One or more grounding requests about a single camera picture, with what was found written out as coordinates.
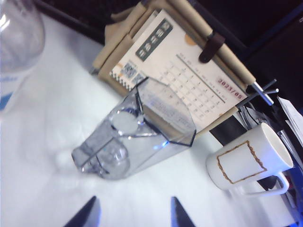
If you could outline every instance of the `qr code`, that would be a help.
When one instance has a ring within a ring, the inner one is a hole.
[[[130,79],[137,73],[137,70],[130,63],[127,63],[124,68],[121,69],[121,73]]]
[[[145,76],[141,75],[140,73],[132,80],[133,84],[138,84],[140,83],[142,80],[145,79]]]

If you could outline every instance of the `white tablecloth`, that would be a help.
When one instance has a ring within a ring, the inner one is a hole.
[[[1,226],[63,226],[93,195],[100,199],[103,227],[170,226],[171,196],[197,227],[294,222],[281,196],[247,199],[212,183],[205,159],[221,144],[210,133],[125,180],[79,173],[72,149],[121,97],[88,73],[100,44],[49,17],[43,20],[43,56],[2,116]]]

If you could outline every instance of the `gold rectangle design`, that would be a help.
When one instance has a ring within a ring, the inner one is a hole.
[[[238,181],[233,182],[233,181],[227,176],[227,174],[225,173],[225,171],[223,170],[223,167],[222,167],[222,165],[221,165],[221,163],[220,163],[219,157],[222,156],[222,155],[225,155],[225,154],[227,154],[227,153],[229,153],[229,152],[231,152],[231,151],[233,151],[233,150],[235,150],[236,148],[239,148],[240,146],[242,146],[242,145],[244,145],[244,144],[247,144],[247,146],[248,146],[248,148],[249,148],[249,150],[250,150],[250,153],[252,154],[252,156],[255,158],[256,162],[260,165],[260,167],[261,167],[263,170],[260,171],[260,172],[255,173],[255,174],[249,175],[249,176],[247,176],[247,177],[244,177],[244,178],[242,178],[242,179],[240,179],[240,180],[238,180]],[[232,148],[232,149],[230,149],[230,150],[224,152],[223,154],[218,155],[218,156],[217,156],[217,161],[218,161],[218,166],[219,166],[219,168],[220,168],[220,170],[221,170],[223,176],[225,177],[226,180],[228,180],[228,181],[229,181],[230,183],[232,183],[232,184],[237,183],[237,182],[239,182],[239,181],[244,181],[244,180],[246,180],[247,178],[250,178],[250,177],[252,177],[252,176],[256,176],[256,175],[258,175],[258,174],[260,174],[260,173],[263,173],[263,172],[267,171],[267,169],[263,166],[263,163],[261,162],[261,160],[256,156],[256,152],[254,151],[253,147],[250,145],[250,142],[249,142],[248,140],[245,141],[245,142],[243,142],[243,143],[241,143],[240,145],[235,146],[234,148]]]

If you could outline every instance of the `dark background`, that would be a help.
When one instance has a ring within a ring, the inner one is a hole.
[[[111,13],[138,0],[35,0],[38,8],[88,37],[104,43]],[[279,96],[303,110],[302,0],[189,0],[263,86],[273,79]],[[271,95],[275,102],[276,95]],[[267,107],[260,98],[253,104]]]

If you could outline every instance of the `plastic water bottle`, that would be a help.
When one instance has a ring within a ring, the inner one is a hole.
[[[0,0],[0,111],[41,55],[45,31],[31,0]]]

